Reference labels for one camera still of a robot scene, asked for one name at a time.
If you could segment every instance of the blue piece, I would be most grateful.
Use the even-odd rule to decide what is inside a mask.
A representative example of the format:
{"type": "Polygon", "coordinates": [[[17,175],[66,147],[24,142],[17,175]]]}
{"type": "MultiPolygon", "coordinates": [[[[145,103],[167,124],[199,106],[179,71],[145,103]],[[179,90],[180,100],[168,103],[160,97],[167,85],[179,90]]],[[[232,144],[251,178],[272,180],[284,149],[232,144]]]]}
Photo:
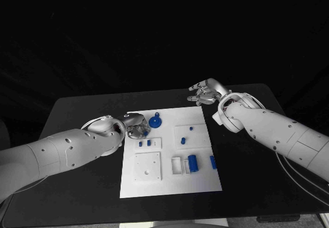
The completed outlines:
{"type": "Polygon", "coordinates": [[[215,163],[215,158],[213,156],[210,156],[210,164],[212,164],[212,169],[216,169],[216,163],[215,163]]]}
{"type": "Polygon", "coordinates": [[[187,157],[187,159],[189,159],[190,172],[199,171],[197,162],[196,162],[196,156],[194,156],[194,155],[190,155],[190,156],[187,157]]]}
{"type": "Polygon", "coordinates": [[[151,117],[150,120],[148,120],[148,125],[150,125],[150,127],[153,127],[153,128],[160,127],[160,125],[161,125],[161,123],[163,123],[163,121],[161,121],[161,119],[160,119],[158,116],[160,116],[160,114],[155,113],[154,117],[151,117]]]}

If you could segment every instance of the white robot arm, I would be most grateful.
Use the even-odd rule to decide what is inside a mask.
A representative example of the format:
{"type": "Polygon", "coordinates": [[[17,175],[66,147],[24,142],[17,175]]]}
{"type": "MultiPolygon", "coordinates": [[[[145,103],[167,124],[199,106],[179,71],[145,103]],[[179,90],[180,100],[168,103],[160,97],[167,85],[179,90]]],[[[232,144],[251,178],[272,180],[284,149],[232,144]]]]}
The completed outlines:
{"type": "Polygon", "coordinates": [[[56,133],[0,151],[0,204],[30,183],[112,154],[121,146],[125,131],[132,139],[147,136],[150,128],[141,114],[125,114],[115,119],[102,116],[82,129],[56,133]]]}
{"type": "Polygon", "coordinates": [[[255,141],[329,181],[327,136],[267,110],[249,94],[232,93],[215,79],[209,78],[189,88],[194,89],[196,96],[189,96],[187,100],[196,101],[196,105],[219,101],[212,116],[219,125],[233,133],[245,128],[255,141]]]}

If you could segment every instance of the floor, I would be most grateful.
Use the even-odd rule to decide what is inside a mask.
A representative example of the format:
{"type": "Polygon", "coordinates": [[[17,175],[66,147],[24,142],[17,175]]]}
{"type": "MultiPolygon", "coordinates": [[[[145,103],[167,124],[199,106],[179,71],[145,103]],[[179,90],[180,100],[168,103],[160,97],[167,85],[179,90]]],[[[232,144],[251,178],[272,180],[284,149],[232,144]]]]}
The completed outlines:
{"type": "MultiPolygon", "coordinates": [[[[301,215],[300,220],[295,222],[277,222],[277,223],[258,223],[255,217],[228,218],[228,225],[231,228],[323,228],[321,223],[314,214],[301,215]]],[[[150,223],[135,223],[134,228],[144,228],[150,223]]],[[[124,228],[119,224],[101,224],[88,226],[70,226],[60,228],[124,228]]]]}

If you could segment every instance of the blue cylinder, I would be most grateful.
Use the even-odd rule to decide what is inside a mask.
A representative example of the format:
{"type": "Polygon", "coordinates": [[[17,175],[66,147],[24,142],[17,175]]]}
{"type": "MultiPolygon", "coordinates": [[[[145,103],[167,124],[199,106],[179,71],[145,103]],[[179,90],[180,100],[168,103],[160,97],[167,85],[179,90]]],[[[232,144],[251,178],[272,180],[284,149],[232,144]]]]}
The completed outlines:
{"type": "Polygon", "coordinates": [[[189,159],[190,172],[199,171],[197,162],[196,162],[196,156],[194,156],[194,155],[190,155],[190,156],[187,157],[187,159],[189,159]]]}
{"type": "Polygon", "coordinates": [[[215,163],[215,158],[213,156],[210,156],[210,165],[212,165],[212,169],[216,169],[216,163],[215,163]]]}

